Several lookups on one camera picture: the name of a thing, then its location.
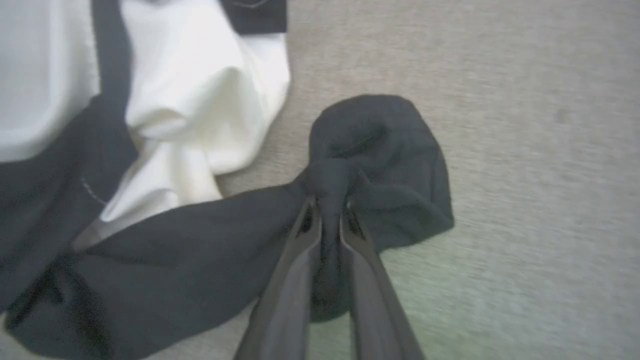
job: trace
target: stitching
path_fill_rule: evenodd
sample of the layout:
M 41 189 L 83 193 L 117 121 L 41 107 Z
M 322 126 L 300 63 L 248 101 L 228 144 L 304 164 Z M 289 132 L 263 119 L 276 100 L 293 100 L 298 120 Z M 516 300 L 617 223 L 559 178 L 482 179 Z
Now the stitching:
M 261 0 L 261 1 L 258 1 L 257 3 L 255 3 L 255 4 L 245 4 L 245 3 L 242 3 L 240 1 L 234 1 L 233 5 L 239 6 L 241 8 L 255 9 L 255 8 L 259 8 L 260 6 L 262 6 L 262 5 L 264 5 L 264 4 L 268 3 L 268 2 L 269 2 L 269 0 Z
M 84 186 L 84 189 L 86 190 L 86 192 L 89 193 L 89 195 L 91 195 L 91 197 L 93 197 L 94 200 L 96 200 L 97 202 L 101 203 L 102 205 L 106 205 L 107 202 L 100 199 L 98 197 L 98 195 L 96 195 L 93 190 L 91 190 L 91 186 L 89 186 L 89 184 L 86 183 L 86 180 L 84 179 L 84 176 L 80 177 L 80 181 L 82 181 L 82 185 Z

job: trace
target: white fabric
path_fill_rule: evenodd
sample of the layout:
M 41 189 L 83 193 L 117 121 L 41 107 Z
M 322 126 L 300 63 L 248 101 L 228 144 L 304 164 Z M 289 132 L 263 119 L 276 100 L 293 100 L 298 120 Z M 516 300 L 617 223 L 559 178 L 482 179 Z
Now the white fabric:
M 284 34 L 240 37 L 218 1 L 123 0 L 127 125 L 141 144 L 91 245 L 149 216 L 221 198 L 214 176 L 256 157 L 289 86 Z
M 25 160 L 99 92 L 90 0 L 2 0 L 0 35 L 0 161 Z

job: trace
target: gray carpet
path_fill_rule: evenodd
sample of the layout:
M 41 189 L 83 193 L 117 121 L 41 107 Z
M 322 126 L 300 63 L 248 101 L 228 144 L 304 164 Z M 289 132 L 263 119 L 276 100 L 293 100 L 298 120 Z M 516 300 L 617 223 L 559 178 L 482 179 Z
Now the gray carpet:
M 312 121 L 411 99 L 456 227 L 383 256 L 430 359 L 640 359 L 640 2 L 290 0 L 293 83 L 227 194 L 291 180 Z M 152 360 L 231 359 L 246 313 Z M 0 358 L 36 359 L 6 335 Z M 349 359 L 345 318 L 311 359 Z

